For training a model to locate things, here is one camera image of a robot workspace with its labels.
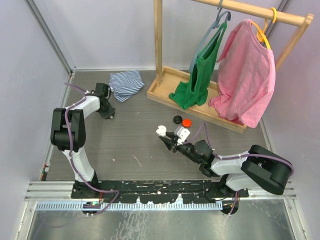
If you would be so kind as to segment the white earbud case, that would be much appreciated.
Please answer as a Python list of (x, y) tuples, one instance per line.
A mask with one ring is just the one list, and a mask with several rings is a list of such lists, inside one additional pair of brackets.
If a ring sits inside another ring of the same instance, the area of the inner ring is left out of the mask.
[(156, 134), (159, 137), (165, 137), (167, 132), (167, 128), (164, 125), (159, 125), (158, 129), (156, 130)]

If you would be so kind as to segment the black earbud charging case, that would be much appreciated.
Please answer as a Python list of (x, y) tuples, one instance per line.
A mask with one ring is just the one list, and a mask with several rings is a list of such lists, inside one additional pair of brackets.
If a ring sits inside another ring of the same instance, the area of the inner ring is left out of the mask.
[(175, 116), (173, 117), (173, 122), (174, 122), (175, 124), (181, 124), (182, 121), (183, 121), (183, 118), (182, 118), (180, 115), (175, 115)]

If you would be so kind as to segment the orange earbud case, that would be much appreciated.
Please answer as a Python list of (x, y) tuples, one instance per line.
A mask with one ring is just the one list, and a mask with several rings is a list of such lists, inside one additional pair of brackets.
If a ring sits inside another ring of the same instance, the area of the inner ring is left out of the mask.
[(184, 128), (190, 128), (192, 126), (192, 121), (188, 118), (185, 118), (182, 120), (181, 124)]

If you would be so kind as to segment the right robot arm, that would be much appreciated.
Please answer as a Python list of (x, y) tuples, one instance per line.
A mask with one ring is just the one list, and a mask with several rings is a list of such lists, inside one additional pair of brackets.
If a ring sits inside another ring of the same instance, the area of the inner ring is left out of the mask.
[(247, 188), (261, 188), (274, 195), (282, 195), (288, 179), (294, 173), (286, 159), (261, 147), (252, 145), (248, 151), (234, 155), (217, 155), (205, 140), (195, 144), (187, 141), (190, 131), (175, 132), (157, 129), (156, 134), (169, 151), (179, 152), (199, 165), (206, 177), (220, 177), (219, 191), (225, 197)]

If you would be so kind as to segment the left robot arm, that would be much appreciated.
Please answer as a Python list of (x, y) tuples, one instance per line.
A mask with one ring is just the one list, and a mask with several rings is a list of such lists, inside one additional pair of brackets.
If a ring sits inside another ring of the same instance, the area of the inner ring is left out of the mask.
[(105, 83), (97, 83), (94, 90), (87, 91), (71, 83), (65, 85), (81, 93), (82, 97), (70, 106), (53, 110), (51, 144), (67, 157), (74, 172), (75, 187), (82, 188), (88, 198), (95, 198), (99, 193), (118, 193), (117, 190), (100, 189), (96, 171), (85, 151), (85, 119), (92, 113), (100, 114), (105, 120), (115, 116), (115, 108), (109, 103), (111, 87)]

